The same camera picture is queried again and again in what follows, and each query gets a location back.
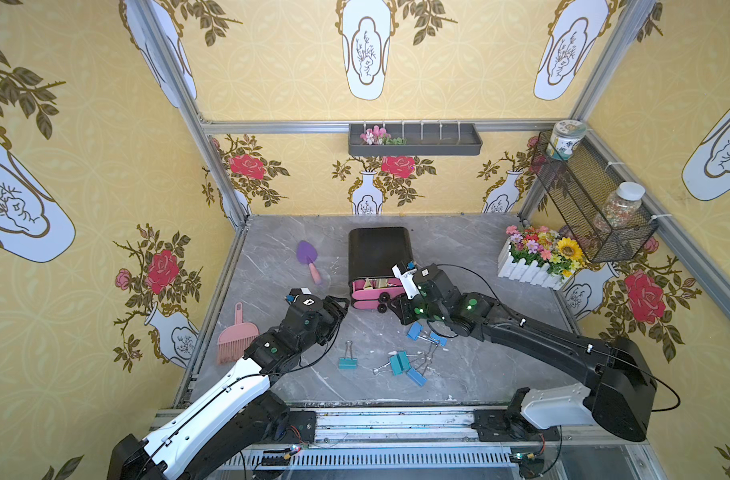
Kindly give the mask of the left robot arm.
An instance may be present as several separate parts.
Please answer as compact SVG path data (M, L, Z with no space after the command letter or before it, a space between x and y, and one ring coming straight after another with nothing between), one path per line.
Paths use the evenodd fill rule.
M245 448L278 436L289 408L272 385L302 370L302 354L330 348L350 301L293 289L279 325L254 339L225 376L173 420L113 448L110 479L204 479Z

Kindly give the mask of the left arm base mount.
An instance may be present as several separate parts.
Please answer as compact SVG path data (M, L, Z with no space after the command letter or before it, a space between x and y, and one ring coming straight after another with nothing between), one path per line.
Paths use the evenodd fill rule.
M279 427L274 427L270 434L260 440L258 445L269 444L301 444L315 442L317 413L313 410L291 410Z

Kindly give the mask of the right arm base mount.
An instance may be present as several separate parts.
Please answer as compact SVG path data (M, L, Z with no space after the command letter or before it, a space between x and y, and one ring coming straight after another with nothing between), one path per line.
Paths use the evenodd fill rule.
M540 430L519 414L509 414L502 409L475 410L471 428L481 442L549 442L559 441L561 438L558 427Z

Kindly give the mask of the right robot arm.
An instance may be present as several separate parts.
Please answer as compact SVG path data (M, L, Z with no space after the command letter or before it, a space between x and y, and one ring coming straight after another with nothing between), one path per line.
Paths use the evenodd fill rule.
M521 314L493 294L463 293L437 264L392 272L404 292L390 307L403 323L440 322L460 337L514 349L573 379L563 387L518 389L503 420L513 437L597 425L626 441L646 439L659 382L633 341L581 336Z

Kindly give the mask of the yellow binder clip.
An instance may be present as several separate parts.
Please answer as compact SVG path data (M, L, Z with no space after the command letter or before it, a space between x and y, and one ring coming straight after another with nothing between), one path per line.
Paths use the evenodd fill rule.
M375 289L387 288L390 286L389 280L386 278L373 279L370 281L370 286Z

